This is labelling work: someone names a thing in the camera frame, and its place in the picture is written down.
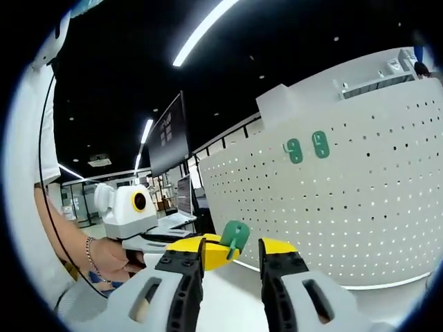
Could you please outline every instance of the ceiling light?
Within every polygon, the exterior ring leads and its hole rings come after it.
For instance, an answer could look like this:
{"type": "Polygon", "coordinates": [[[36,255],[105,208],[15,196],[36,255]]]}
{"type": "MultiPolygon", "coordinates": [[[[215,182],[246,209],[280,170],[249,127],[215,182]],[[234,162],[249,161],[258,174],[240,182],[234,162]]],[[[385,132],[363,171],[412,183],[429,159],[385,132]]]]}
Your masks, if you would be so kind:
{"type": "Polygon", "coordinates": [[[204,34],[210,29],[210,27],[232,6],[234,6],[239,0],[222,0],[217,7],[197,26],[197,29],[191,34],[183,48],[172,64],[175,67],[180,67],[186,58],[191,53],[192,49],[197,45],[204,34]]]}
{"type": "Polygon", "coordinates": [[[150,133],[153,122],[153,119],[149,119],[148,121],[146,121],[145,130],[143,131],[143,135],[141,136],[141,144],[145,144],[147,135],[150,133]]]}
{"type": "Polygon", "coordinates": [[[136,158],[136,165],[134,166],[134,172],[137,172],[138,164],[140,164],[140,159],[141,159],[141,154],[138,154],[136,158]]]}
{"type": "Polygon", "coordinates": [[[83,176],[78,175],[78,174],[75,173],[74,171],[71,171],[69,168],[66,168],[65,166],[63,166],[63,165],[61,165],[61,164],[58,164],[58,167],[60,167],[60,168],[63,169],[64,171],[68,172],[69,174],[72,174],[72,175],[74,175],[74,176],[76,176],[76,177],[78,177],[78,178],[84,179],[83,176]]]}

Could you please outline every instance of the laptop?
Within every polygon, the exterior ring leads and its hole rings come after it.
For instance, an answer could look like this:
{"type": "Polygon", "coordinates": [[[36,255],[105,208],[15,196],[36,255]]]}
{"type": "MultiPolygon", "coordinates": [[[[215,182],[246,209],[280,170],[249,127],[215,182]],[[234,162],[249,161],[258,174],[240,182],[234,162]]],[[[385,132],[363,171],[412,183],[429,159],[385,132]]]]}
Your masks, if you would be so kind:
{"type": "Polygon", "coordinates": [[[194,221],[196,216],[192,215],[191,177],[188,174],[177,182],[177,212],[170,216],[159,219],[159,226],[174,228],[194,221]]]}

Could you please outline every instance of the person's arm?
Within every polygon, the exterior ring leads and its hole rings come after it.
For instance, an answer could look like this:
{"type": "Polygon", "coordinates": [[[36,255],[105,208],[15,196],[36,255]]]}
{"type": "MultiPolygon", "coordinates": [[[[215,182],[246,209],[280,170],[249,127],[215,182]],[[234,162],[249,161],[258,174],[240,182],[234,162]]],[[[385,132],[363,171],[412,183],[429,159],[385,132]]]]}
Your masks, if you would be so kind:
{"type": "MultiPolygon", "coordinates": [[[[63,251],[62,245],[57,238],[54,231],[54,227],[49,218],[48,210],[46,209],[46,204],[44,202],[44,191],[40,187],[34,189],[35,204],[42,220],[43,228],[49,241],[60,259],[64,261],[69,261],[66,253],[63,251]]],[[[88,236],[83,233],[79,228],[75,226],[74,223],[66,220],[52,205],[51,201],[47,197],[49,210],[51,211],[51,216],[54,220],[54,225],[57,228],[57,233],[63,242],[63,246],[71,256],[74,263],[81,269],[90,270],[91,264],[88,261],[88,257],[85,251],[85,243],[88,236]]]]}
{"type": "MultiPolygon", "coordinates": [[[[54,231],[53,224],[49,218],[48,210],[44,201],[45,193],[40,187],[34,189],[35,204],[42,220],[43,228],[49,241],[60,259],[69,261],[65,251],[60,244],[54,231]]],[[[88,260],[86,254],[86,241],[88,236],[78,229],[72,222],[66,220],[52,205],[48,199],[48,206],[57,228],[57,233],[63,246],[69,253],[74,264],[80,270],[92,270],[96,272],[88,260]]],[[[129,264],[126,250],[118,241],[103,238],[91,242],[90,253],[95,267],[100,272],[101,277],[114,282],[124,282],[129,279],[129,273],[137,273],[144,264],[143,253],[137,252],[136,258],[142,264],[129,264]]]]}

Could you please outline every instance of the bracelet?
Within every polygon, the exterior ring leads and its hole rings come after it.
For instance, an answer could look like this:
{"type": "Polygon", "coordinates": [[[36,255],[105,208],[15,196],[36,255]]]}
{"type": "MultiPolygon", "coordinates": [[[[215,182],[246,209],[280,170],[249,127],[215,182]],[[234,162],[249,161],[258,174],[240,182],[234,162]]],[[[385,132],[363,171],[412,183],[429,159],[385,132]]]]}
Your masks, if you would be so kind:
{"type": "Polygon", "coordinates": [[[86,239],[85,251],[86,251],[86,256],[88,257],[88,261],[89,261],[89,263],[91,264],[94,273],[95,273],[97,276],[99,276],[99,278],[101,278],[104,282],[111,283],[110,280],[106,280],[105,278],[102,277],[102,275],[100,274],[100,271],[97,269],[96,264],[95,264],[94,261],[92,260],[92,257],[91,257],[91,242],[92,242],[93,240],[95,240],[93,237],[88,237],[88,238],[86,239]]]}

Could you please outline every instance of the ceiling vent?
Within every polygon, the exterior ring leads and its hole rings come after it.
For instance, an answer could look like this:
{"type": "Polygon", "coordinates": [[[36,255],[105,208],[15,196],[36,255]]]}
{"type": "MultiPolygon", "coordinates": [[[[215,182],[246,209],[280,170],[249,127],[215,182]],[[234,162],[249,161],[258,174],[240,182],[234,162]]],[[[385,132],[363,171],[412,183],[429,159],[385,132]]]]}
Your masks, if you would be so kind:
{"type": "Polygon", "coordinates": [[[104,167],[112,163],[107,154],[96,154],[90,158],[88,164],[92,167],[104,167]]]}

